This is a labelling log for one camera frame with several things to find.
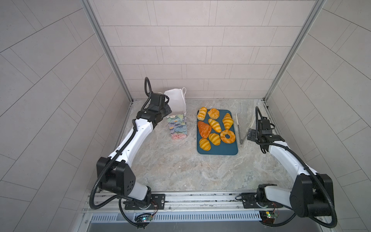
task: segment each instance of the bread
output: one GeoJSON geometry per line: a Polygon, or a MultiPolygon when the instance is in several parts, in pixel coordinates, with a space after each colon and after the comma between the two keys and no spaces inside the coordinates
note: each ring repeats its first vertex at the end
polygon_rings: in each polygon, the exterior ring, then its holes
{"type": "Polygon", "coordinates": [[[218,119],[220,113],[219,110],[212,108],[209,112],[207,112],[209,117],[212,119],[218,119]]]}
{"type": "Polygon", "coordinates": [[[201,137],[207,138],[211,132],[211,126],[201,121],[198,121],[197,126],[201,137]]]}
{"type": "Polygon", "coordinates": [[[225,130],[220,133],[220,139],[225,143],[234,143],[236,136],[233,131],[225,130]]]}
{"type": "Polygon", "coordinates": [[[210,142],[205,138],[200,139],[200,148],[205,151],[210,151],[211,149],[210,142]]]}
{"type": "Polygon", "coordinates": [[[201,121],[204,121],[204,120],[205,120],[205,117],[206,117],[206,112],[207,112],[207,109],[206,109],[205,107],[202,107],[202,108],[198,111],[197,119],[198,119],[198,120],[201,120],[201,121]]]}
{"type": "Polygon", "coordinates": [[[215,134],[215,133],[211,133],[209,134],[209,140],[210,142],[212,142],[215,146],[219,146],[220,145],[220,137],[218,134],[215,134]]]}
{"type": "Polygon", "coordinates": [[[229,130],[233,125],[233,119],[229,113],[226,113],[222,121],[226,130],[229,130]]]}
{"type": "Polygon", "coordinates": [[[215,121],[214,119],[209,118],[209,125],[214,129],[216,132],[221,132],[221,127],[219,122],[215,121]]]}

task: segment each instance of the beige wall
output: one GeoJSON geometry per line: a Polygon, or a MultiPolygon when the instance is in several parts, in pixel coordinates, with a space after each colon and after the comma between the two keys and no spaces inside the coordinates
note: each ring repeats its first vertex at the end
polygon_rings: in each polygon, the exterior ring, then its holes
{"type": "Polygon", "coordinates": [[[268,105],[293,150],[334,183],[339,230],[371,230],[371,1],[328,0],[268,105]]]}
{"type": "Polygon", "coordinates": [[[135,99],[264,97],[313,3],[90,0],[135,99]]]}
{"type": "Polygon", "coordinates": [[[128,106],[79,0],[0,1],[0,230],[67,232],[128,106]]]}

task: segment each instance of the black mounting plate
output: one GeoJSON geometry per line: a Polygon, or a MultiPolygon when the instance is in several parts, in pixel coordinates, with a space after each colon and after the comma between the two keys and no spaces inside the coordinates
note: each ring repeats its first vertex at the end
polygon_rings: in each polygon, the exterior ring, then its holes
{"type": "MultiPolygon", "coordinates": [[[[244,209],[252,209],[252,208],[262,208],[262,206],[268,206],[267,208],[274,208],[273,202],[268,201],[264,203],[258,203],[255,198],[256,193],[241,193],[241,200],[244,209]]],[[[278,203],[274,202],[277,208],[282,208],[283,206],[278,203]]]]}
{"type": "MultiPolygon", "coordinates": [[[[165,206],[165,194],[152,194],[152,201],[156,202],[158,205],[158,209],[164,209],[165,206]]],[[[154,210],[155,207],[153,204],[150,204],[150,206],[146,210],[154,210]]],[[[125,210],[141,210],[137,205],[125,205],[125,210]]]]}

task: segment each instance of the striped croissant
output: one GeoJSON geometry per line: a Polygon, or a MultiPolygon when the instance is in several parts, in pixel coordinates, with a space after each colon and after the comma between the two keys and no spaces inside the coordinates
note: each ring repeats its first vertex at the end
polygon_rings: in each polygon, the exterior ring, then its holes
{"type": "Polygon", "coordinates": [[[198,111],[197,119],[198,119],[198,120],[201,120],[201,121],[204,121],[204,120],[205,120],[205,117],[206,117],[206,112],[207,112],[207,109],[206,109],[205,107],[202,107],[202,108],[198,111]]]}
{"type": "Polygon", "coordinates": [[[214,129],[216,132],[221,132],[221,127],[219,122],[215,121],[214,119],[209,118],[209,125],[214,129]]]}
{"type": "Polygon", "coordinates": [[[220,136],[218,134],[215,134],[215,133],[211,133],[209,134],[209,140],[215,145],[215,146],[219,146],[220,145],[220,136]]]}
{"type": "Polygon", "coordinates": [[[200,147],[202,150],[210,151],[211,145],[210,142],[206,138],[200,139],[200,147]]]}
{"type": "Polygon", "coordinates": [[[226,130],[229,130],[233,125],[233,119],[229,113],[224,116],[222,121],[226,130]]]}

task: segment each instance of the gift bag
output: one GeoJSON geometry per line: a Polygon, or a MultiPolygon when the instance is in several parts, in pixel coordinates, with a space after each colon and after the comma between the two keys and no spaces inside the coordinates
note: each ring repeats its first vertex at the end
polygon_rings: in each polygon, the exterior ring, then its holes
{"type": "Polygon", "coordinates": [[[171,89],[165,91],[164,94],[169,97],[169,107],[172,113],[168,116],[167,122],[172,139],[187,137],[187,117],[186,117],[186,88],[171,89]]]}

